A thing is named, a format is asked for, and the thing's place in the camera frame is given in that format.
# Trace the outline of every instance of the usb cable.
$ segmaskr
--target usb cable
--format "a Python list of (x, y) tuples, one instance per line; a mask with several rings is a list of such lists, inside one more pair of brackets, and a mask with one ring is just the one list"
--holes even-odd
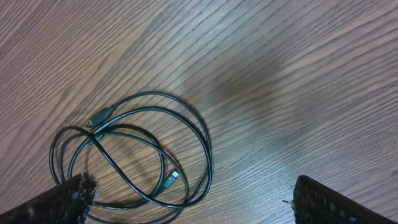
[[(133, 110), (130, 110), (128, 112), (125, 112), (123, 114), (117, 115), (113, 118), (112, 115), (114, 111), (123, 103), (138, 98), (142, 96), (149, 96), (149, 95), (156, 95), (156, 96), (163, 96), (166, 98), (170, 98), (178, 103), (180, 103), (182, 106), (184, 106), (189, 112), (191, 112), (192, 115), (198, 120), (200, 128), (196, 127), (190, 120), (188, 120), (186, 117), (182, 116), (181, 114), (174, 112), (172, 110), (169, 110), (167, 108), (159, 107), (159, 106), (147, 106), (147, 107), (142, 107), (142, 108), (136, 108)], [(188, 180), (185, 174), (182, 171), (182, 168), (165, 152), (162, 150), (158, 140), (153, 136), (150, 132), (146, 131), (145, 129), (142, 129), (140, 127), (134, 126), (132, 124), (113, 124), (116, 121), (119, 121), (120, 119), (130, 116), (132, 114), (136, 113), (143, 113), (145, 111), (157, 111), (161, 113), (166, 113), (169, 114), (175, 118), (177, 118), (179, 121), (187, 125), (196, 135), (196, 137), (199, 139), (201, 145), (203, 146), (203, 150), (205, 152), (206, 156), (206, 163), (207, 163), (207, 168), (206, 172), (204, 173), (197, 189), (194, 191), (194, 193), (190, 194), (189, 192), (189, 186), (188, 186)], [(75, 164), (75, 161), (80, 154), (82, 150), (84, 150), (85, 147), (89, 146), (95, 146), (104, 156), (104, 158), (113, 166), (113, 168), (116, 170), (116, 172), (122, 177), (122, 179), (132, 188), (137, 194), (139, 194), (142, 199), (133, 201), (133, 202), (118, 202), (118, 203), (111, 203), (111, 202), (94, 202), (94, 206), (101, 207), (101, 208), (108, 208), (111, 210), (130, 210), (134, 208), (138, 208), (140, 206), (143, 206), (144, 204), (151, 202), (156, 205), (162, 206), (162, 207), (167, 207), (167, 208), (173, 208), (174, 210), (167, 214), (166, 216), (162, 218), (158, 218), (156, 220), (152, 220), (147, 222), (146, 224), (150, 223), (171, 223), (175, 219), (178, 218), (178, 216), (183, 212), (184, 208), (191, 207), (202, 201), (207, 193), (210, 190), (210, 185), (211, 185), (211, 180), (212, 180), (212, 174), (213, 174), (213, 169), (211, 165), (211, 142), (210, 142), (210, 135), (209, 132), (205, 126), (205, 122), (203, 119), (199, 116), (198, 113), (195, 112), (195, 110), (188, 106), (184, 101), (180, 100), (179, 98), (172, 96), (167, 93), (162, 93), (158, 91), (149, 91), (149, 92), (143, 92), (143, 93), (138, 93), (129, 97), (126, 97), (114, 105), (103, 108), (102, 110), (98, 111), (95, 113), (85, 124), (86, 129), (78, 127), (78, 126), (67, 126), (62, 128), (54, 137), (54, 140), (51, 144), (50, 148), (50, 155), (49, 155), (49, 164), (50, 164), (50, 172), (51, 175), (54, 179), (54, 182), (58, 185), (61, 182), (65, 182), (65, 175), (63, 173), (63, 155), (64, 152), (67, 148), (68, 143), (76, 138), (84, 138), (83, 142), (79, 145), (79, 147), (76, 149), (75, 153), (72, 155), (72, 159), (69, 163), (68, 167), (68, 174), (67, 178), (71, 179), (72, 178), (72, 172), (73, 172), (73, 166)], [(123, 132), (119, 132), (119, 129), (131, 129), (138, 131), (148, 137), (150, 141), (147, 141), (145, 139), (142, 139), (140, 137), (137, 137), (132, 134), (126, 134)], [(57, 177), (57, 174), (55, 172), (55, 167), (54, 167), (54, 152), (55, 152), (55, 147), (57, 145), (58, 140), (62, 136), (63, 133), (69, 131), (69, 130), (75, 130), (78, 131), (79, 134), (76, 134), (64, 141), (64, 143), (61, 145), (60, 150), (59, 150), (59, 163), (58, 163), (58, 169), (59, 169), (59, 174), (60, 174), (60, 180)], [(144, 193), (142, 190), (137, 188), (132, 181), (125, 175), (125, 173), (120, 169), (120, 167), (113, 161), (113, 159), (110, 157), (110, 155), (105, 151), (103, 146), (100, 144), (100, 141), (105, 138), (106, 136), (122, 136), (125, 138), (130, 138), (134, 139), (136, 141), (140, 141), (151, 148), (155, 149), (160, 158), (160, 164), (161, 164), (161, 173), (160, 177), (158, 180), (157, 185), (153, 189), (153, 191), (147, 195)], [(166, 177), (165, 174), (165, 159), (167, 159), (174, 167), (175, 170), (169, 174)], [(181, 204), (172, 204), (172, 203), (166, 203), (166, 202), (161, 202), (156, 198), (159, 194), (161, 194), (164, 190), (168, 189), (169, 187), (172, 186), (172, 184), (177, 180), (178, 177), (181, 177), (184, 187), (185, 187), (185, 200)], [(202, 187), (205, 185), (204, 191), (197, 197), (195, 198), (199, 191), (202, 189)], [(91, 215), (88, 215), (92, 220), (95, 220), (100, 223), (116, 223), (116, 222), (109, 222), (105, 221), (96, 217), (93, 217)]]

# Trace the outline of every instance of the usb connector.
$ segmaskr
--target usb connector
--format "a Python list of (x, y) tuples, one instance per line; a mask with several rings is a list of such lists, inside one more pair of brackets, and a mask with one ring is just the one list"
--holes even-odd
[(102, 123), (104, 123), (108, 118), (112, 116), (112, 113), (114, 111), (113, 107), (109, 108), (104, 108), (94, 114), (87, 122), (86, 122), (86, 128), (91, 130), (93, 128), (98, 127)]
[(162, 189), (160, 190), (160, 194), (168, 189), (169, 187), (171, 187), (172, 184), (174, 184), (174, 182), (177, 180), (177, 177), (179, 177), (180, 174), (178, 174), (177, 171), (173, 171), (168, 177), (167, 180), (163, 183)]

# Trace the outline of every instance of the wood grain surface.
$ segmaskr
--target wood grain surface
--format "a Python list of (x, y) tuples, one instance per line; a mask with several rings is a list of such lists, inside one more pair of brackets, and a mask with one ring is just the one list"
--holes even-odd
[[(210, 193), (176, 223), (293, 223), (281, 201), (300, 174), (398, 222), (397, 73), (393, 0), (1, 1), (0, 212), (55, 185), (48, 153), (60, 128), (157, 90), (193, 105), (213, 141)], [(158, 96), (116, 113), (142, 105), (192, 118)], [(157, 136), (196, 187), (204, 153), (183, 124), (150, 112), (122, 122)], [(156, 152), (120, 137), (101, 143), (152, 190)], [(99, 179), (99, 200), (139, 198), (96, 149), (78, 158), (83, 170)], [(182, 181), (159, 199), (180, 202)], [(93, 209), (126, 223), (169, 211)]]

